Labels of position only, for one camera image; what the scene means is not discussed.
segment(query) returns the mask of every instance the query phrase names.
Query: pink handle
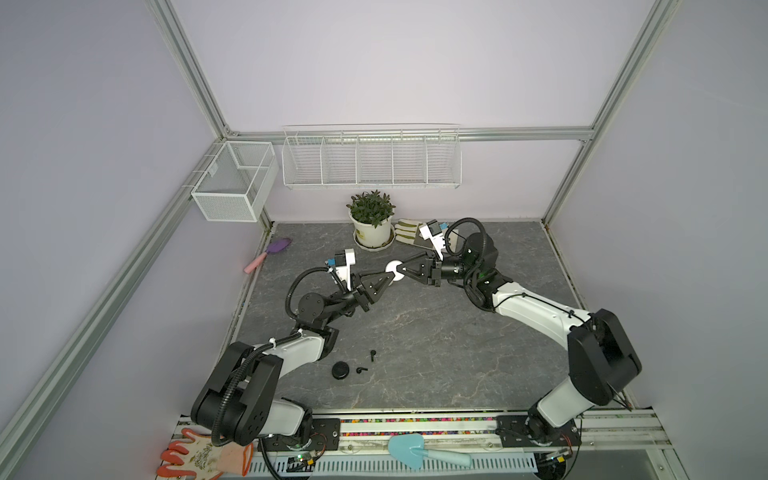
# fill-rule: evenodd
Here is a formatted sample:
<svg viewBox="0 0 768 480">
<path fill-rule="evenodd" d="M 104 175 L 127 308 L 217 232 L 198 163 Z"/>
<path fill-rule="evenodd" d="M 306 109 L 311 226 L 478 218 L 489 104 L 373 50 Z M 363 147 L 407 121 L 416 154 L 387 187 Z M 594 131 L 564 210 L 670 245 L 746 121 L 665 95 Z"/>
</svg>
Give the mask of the pink handle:
<svg viewBox="0 0 768 480">
<path fill-rule="evenodd" d="M 256 257 L 256 259 L 253 262 L 248 263 L 248 266 L 246 266 L 245 269 L 243 269 L 243 272 L 250 274 L 256 269 L 257 266 L 261 265 L 261 263 L 264 261 L 265 258 L 266 258 L 266 252 Z"/>
</svg>

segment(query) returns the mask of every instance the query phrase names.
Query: gardening glove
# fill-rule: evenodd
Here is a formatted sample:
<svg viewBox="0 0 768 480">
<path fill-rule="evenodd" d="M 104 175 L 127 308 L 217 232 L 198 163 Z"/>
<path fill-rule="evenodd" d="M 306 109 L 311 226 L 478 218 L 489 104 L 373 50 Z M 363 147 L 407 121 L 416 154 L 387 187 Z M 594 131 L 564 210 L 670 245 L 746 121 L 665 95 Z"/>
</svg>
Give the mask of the gardening glove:
<svg viewBox="0 0 768 480">
<path fill-rule="evenodd" d="M 163 478 L 190 475 L 195 480 L 215 480 L 226 473 L 237 473 L 243 477 L 248 473 L 253 458 L 253 444 L 241 447 L 228 443 L 214 447 L 209 435 L 201 435 L 191 429 L 181 431 L 191 442 L 176 440 L 160 458 L 171 465 L 161 465 L 157 476 Z"/>
<path fill-rule="evenodd" d="M 432 245 L 432 241 L 425 239 L 419 233 L 419 229 L 422 227 L 422 225 L 425 225 L 425 223 L 418 220 L 406 220 L 401 218 L 397 223 L 395 223 L 395 240 L 407 243 L 409 245 L 414 245 L 416 247 L 434 250 L 435 247 Z M 445 235 L 445 231 L 448 229 L 448 224 L 441 223 L 440 228 Z M 451 236 L 448 241 L 451 244 L 451 250 L 456 251 L 456 247 L 458 245 L 458 233 L 456 230 L 451 232 Z"/>
</svg>

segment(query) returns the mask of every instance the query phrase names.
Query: wall-mounted basket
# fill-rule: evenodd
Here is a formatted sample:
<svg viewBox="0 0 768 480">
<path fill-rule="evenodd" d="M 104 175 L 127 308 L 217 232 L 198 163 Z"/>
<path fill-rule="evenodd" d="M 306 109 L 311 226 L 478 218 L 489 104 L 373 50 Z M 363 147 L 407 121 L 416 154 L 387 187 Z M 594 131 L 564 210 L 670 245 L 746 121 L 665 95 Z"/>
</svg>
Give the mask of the wall-mounted basket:
<svg viewBox="0 0 768 480">
<path fill-rule="evenodd" d="M 192 197 L 208 220 L 257 222 L 277 171 L 271 143 L 226 141 L 195 185 Z"/>
<path fill-rule="evenodd" d="M 288 134 L 283 182 L 289 188 L 458 187 L 458 129 Z"/>
</svg>

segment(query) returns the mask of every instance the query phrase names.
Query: black mounting plate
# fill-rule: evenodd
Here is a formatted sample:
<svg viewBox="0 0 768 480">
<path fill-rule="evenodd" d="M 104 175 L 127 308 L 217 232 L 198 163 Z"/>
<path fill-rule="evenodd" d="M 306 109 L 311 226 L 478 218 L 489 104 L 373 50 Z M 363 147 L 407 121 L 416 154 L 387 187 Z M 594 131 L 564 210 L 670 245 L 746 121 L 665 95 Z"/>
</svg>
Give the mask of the black mounting plate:
<svg viewBox="0 0 768 480">
<path fill-rule="evenodd" d="M 524 436 L 518 436 L 514 433 L 515 430 L 520 429 L 520 425 L 525 424 L 527 417 L 527 415 L 499 415 L 496 417 L 496 428 L 502 429 L 502 432 L 499 433 L 499 437 L 502 439 L 502 447 L 509 448 L 540 446 L 531 442 L 531 440 L 525 438 Z M 571 420 L 570 422 L 560 427 L 561 433 L 566 435 L 568 439 L 571 440 L 571 446 L 573 447 L 581 445 L 581 437 L 579 436 L 578 431 L 574 432 L 575 429 L 576 421 L 574 420 Z M 566 442 L 563 437 L 558 437 L 552 442 L 551 445 L 548 446 L 567 447 L 568 442 Z"/>
<path fill-rule="evenodd" d="M 310 433 L 310 435 L 313 433 L 322 433 L 326 437 L 323 438 L 321 435 L 310 436 L 312 443 L 310 446 L 306 447 L 305 449 L 301 449 L 300 451 L 306 452 L 309 450 L 317 450 L 319 452 L 323 449 L 323 443 L 325 443 L 326 439 L 328 439 L 328 443 L 326 444 L 326 452 L 329 450 L 338 450 L 339 437 L 341 436 L 341 432 L 339 430 L 340 428 L 340 419 L 312 419 L 312 433 Z M 281 435 L 275 435 L 271 439 L 264 439 L 264 442 L 266 443 L 266 450 L 268 452 L 296 451 L 288 447 L 287 444 L 290 444 L 290 441 L 287 437 L 283 437 Z"/>
</svg>

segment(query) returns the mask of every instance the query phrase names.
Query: light blue trowel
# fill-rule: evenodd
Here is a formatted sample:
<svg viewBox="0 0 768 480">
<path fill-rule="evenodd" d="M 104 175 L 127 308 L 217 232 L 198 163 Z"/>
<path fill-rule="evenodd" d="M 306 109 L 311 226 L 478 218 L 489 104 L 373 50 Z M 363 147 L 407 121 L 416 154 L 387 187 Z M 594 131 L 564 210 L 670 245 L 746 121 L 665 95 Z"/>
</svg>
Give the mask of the light blue trowel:
<svg viewBox="0 0 768 480">
<path fill-rule="evenodd" d="M 472 457 L 466 453 L 447 452 L 446 450 L 427 450 L 424 448 L 424 437 L 419 433 L 408 435 L 395 435 L 389 439 L 387 445 L 389 454 L 405 463 L 408 467 L 418 470 L 424 464 L 424 457 L 442 460 L 446 463 L 471 467 Z"/>
</svg>

